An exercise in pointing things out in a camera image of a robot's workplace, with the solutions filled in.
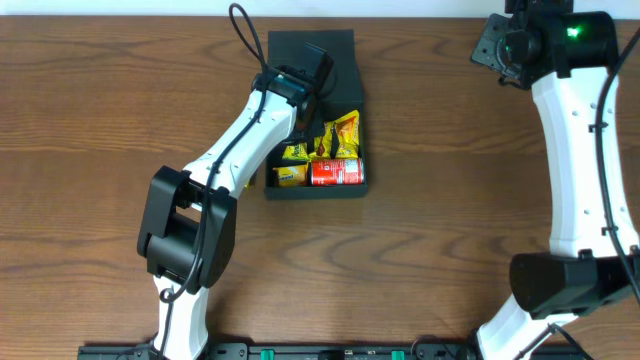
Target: wood grain surface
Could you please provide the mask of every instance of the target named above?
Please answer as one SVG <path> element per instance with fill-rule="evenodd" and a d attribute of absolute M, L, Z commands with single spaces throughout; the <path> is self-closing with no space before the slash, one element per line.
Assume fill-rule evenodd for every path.
<path fill-rule="evenodd" d="M 511 257 L 548 249 L 551 221 L 531 93 L 469 62 L 484 21 L 255 25 L 265 48 L 268 30 L 355 29 L 370 192 L 268 202 L 262 185 L 246 191 L 233 258 L 211 292 L 211 333 L 465 338 L 508 297 Z M 621 44 L 637 26 L 618 23 Z M 209 148 L 257 71 L 225 18 L 0 18 L 1 359 L 72 359 L 79 345 L 157 330 L 157 293 L 135 251 L 149 180 Z M 636 224 L 639 97 L 636 53 L 617 109 Z M 628 299 L 568 329 L 598 359 L 636 358 L 639 317 Z"/>

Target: snack package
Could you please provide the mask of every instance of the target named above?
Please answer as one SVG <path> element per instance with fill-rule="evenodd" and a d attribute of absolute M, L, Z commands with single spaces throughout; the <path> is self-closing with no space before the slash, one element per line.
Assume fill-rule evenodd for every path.
<path fill-rule="evenodd" d="M 329 159 L 331 157 L 331 141 L 333 140 L 333 122 L 324 123 L 324 135 L 313 139 L 314 152 L 309 154 L 311 160 Z"/>
<path fill-rule="evenodd" d="M 307 185 L 307 169 L 309 164 L 273 168 L 278 176 L 279 187 Z"/>
<path fill-rule="evenodd" d="M 334 121 L 338 136 L 338 151 L 336 159 L 357 159 L 360 136 L 360 113 L 354 110 L 340 119 Z"/>
<path fill-rule="evenodd" d="M 282 155 L 282 158 L 285 160 L 311 161 L 307 154 L 306 143 L 287 146 L 284 149 L 284 155 Z"/>

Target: yellow object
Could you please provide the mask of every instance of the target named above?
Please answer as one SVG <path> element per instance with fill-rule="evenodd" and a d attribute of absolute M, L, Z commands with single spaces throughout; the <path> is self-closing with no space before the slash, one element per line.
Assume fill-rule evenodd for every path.
<path fill-rule="evenodd" d="M 311 160 L 329 159 L 331 157 L 331 141 L 333 140 L 333 122 L 324 123 L 324 135 L 313 139 L 315 151 L 309 154 Z"/>
<path fill-rule="evenodd" d="M 273 168 L 278 173 L 279 187 L 307 185 L 307 169 L 309 164 Z"/>
<path fill-rule="evenodd" d="M 306 143 L 287 146 L 284 149 L 284 155 L 282 155 L 282 158 L 286 160 L 311 161 L 311 159 L 309 159 L 309 155 L 307 155 Z"/>
<path fill-rule="evenodd" d="M 360 146 L 358 134 L 360 113 L 358 110 L 354 110 L 334 123 L 339 142 L 336 159 L 357 159 L 358 146 Z"/>

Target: green light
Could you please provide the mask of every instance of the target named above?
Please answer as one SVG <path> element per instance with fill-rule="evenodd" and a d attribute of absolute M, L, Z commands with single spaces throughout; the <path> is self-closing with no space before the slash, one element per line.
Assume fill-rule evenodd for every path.
<path fill-rule="evenodd" d="M 579 27 L 567 28 L 567 35 L 569 35 L 569 37 L 576 38 L 578 37 L 578 35 L 580 35 L 581 31 L 582 29 Z"/>

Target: white wall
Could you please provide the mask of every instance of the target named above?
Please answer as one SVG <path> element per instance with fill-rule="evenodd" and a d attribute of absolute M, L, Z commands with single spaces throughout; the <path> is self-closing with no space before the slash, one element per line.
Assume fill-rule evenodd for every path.
<path fill-rule="evenodd" d="M 226 0 L 0 0 L 7 15 L 225 15 Z M 504 0 L 236 0 L 251 16 L 487 17 Z M 640 19 L 640 0 L 574 0 L 575 11 Z"/>

